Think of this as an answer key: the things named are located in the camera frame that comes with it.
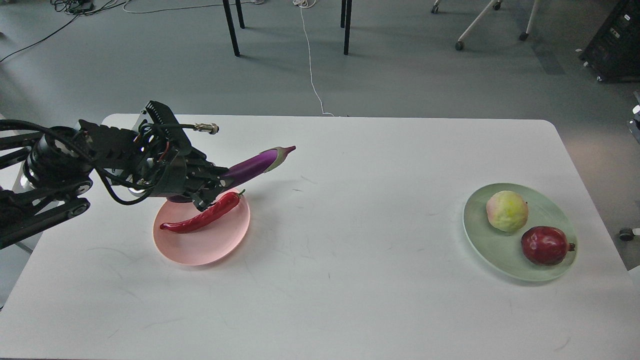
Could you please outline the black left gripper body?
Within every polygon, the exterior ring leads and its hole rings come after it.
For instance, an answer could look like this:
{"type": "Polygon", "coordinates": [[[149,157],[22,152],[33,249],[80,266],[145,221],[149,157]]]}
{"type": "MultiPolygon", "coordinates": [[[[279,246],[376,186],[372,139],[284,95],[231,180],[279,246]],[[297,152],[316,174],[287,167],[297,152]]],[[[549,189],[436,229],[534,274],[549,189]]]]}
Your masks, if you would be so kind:
{"type": "Polygon", "coordinates": [[[125,185],[153,198],[181,191],[185,160],[207,160],[186,134],[187,130],[214,135],[213,123],[183,124],[173,111],[149,101],[132,129],[78,121],[78,141],[96,168],[111,175],[112,184],[125,185]]]}

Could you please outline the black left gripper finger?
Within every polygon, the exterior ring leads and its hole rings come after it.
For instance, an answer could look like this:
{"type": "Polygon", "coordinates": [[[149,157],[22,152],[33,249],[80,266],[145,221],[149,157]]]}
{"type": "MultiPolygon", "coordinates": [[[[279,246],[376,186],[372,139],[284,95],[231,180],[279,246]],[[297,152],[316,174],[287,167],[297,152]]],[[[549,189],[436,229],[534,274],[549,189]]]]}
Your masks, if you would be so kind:
{"type": "Polygon", "coordinates": [[[192,170],[192,179],[199,183],[200,188],[224,187],[224,179],[221,178],[228,168],[216,166],[212,162],[197,164],[192,170]]]}
{"type": "Polygon", "coordinates": [[[226,189],[214,182],[208,182],[190,194],[190,199],[197,210],[203,212],[211,207],[219,194],[226,189]]]}

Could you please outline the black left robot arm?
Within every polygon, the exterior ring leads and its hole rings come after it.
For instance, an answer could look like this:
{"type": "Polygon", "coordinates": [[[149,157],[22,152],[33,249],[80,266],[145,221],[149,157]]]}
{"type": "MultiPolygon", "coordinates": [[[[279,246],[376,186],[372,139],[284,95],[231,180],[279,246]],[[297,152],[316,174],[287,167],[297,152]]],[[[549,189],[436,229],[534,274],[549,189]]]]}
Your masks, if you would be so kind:
{"type": "Polygon", "coordinates": [[[147,198],[191,202],[203,211],[229,186],[226,167],[192,146],[185,130],[214,135],[214,124],[182,124],[172,110],[149,101],[132,129],[79,120],[74,127],[44,127],[2,120],[1,168],[20,164],[23,190],[1,191],[1,247],[8,248],[84,214],[83,197],[96,173],[108,194],[131,206],[147,198]]]}

